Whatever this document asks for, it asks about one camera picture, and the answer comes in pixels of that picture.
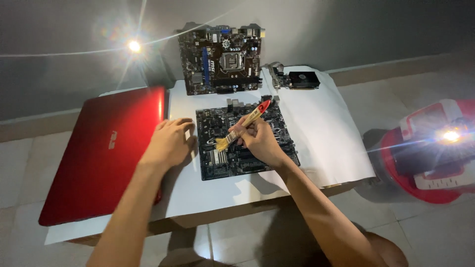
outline hand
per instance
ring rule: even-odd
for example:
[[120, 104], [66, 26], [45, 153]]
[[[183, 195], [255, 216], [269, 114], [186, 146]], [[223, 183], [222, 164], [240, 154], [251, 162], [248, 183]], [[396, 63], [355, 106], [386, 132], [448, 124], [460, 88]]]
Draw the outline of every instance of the hand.
[[157, 125], [152, 139], [139, 164], [160, 165], [167, 170], [182, 163], [193, 150], [196, 136], [190, 135], [186, 140], [185, 132], [195, 131], [195, 124], [190, 118], [174, 121], [164, 120]]
[[272, 168], [281, 166], [288, 156], [277, 143], [270, 125], [258, 118], [246, 129], [242, 123], [248, 116], [241, 117], [237, 124], [229, 129], [229, 132], [236, 131], [241, 136], [237, 141], [238, 145], [248, 148], [257, 159]]

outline red laptop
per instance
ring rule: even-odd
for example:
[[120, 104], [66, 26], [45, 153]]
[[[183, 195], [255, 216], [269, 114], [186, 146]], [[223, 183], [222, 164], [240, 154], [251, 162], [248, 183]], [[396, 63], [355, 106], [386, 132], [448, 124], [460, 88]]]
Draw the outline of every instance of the red laptop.
[[41, 211], [40, 225], [114, 211], [156, 125], [163, 121], [165, 93], [161, 86], [141, 88], [84, 103]]

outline blue pcie slot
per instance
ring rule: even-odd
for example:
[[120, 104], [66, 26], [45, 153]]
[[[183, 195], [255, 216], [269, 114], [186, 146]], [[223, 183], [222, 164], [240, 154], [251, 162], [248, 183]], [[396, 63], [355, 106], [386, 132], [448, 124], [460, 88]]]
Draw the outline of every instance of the blue pcie slot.
[[206, 47], [201, 48], [201, 51], [201, 61], [203, 62], [203, 71], [205, 72], [205, 84], [209, 85], [208, 53], [206, 51]]

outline asus logo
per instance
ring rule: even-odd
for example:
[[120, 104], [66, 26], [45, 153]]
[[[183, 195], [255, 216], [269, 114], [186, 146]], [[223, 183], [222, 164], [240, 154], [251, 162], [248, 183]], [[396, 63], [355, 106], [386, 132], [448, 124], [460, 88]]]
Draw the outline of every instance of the asus logo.
[[208, 59], [208, 70], [214, 72], [214, 61]]
[[115, 139], [117, 138], [117, 132], [116, 131], [112, 131], [112, 135], [111, 135], [111, 140], [109, 142], [109, 149], [114, 149], [115, 147]]

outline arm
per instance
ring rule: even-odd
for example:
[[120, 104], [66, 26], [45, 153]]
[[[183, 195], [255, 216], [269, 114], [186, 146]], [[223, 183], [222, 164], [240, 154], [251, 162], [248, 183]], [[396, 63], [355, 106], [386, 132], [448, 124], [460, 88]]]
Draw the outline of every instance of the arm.
[[269, 124], [259, 118], [245, 129], [240, 125], [244, 120], [245, 117], [241, 118], [230, 128], [241, 136], [237, 143], [249, 148], [256, 158], [273, 167], [284, 180], [332, 266], [386, 267], [365, 236], [282, 151]]
[[88, 267], [138, 266], [153, 201], [164, 174], [180, 164], [190, 153], [196, 136], [185, 140], [185, 132], [194, 131], [189, 118], [163, 121], [153, 133], [135, 173], [102, 237], [87, 262]]

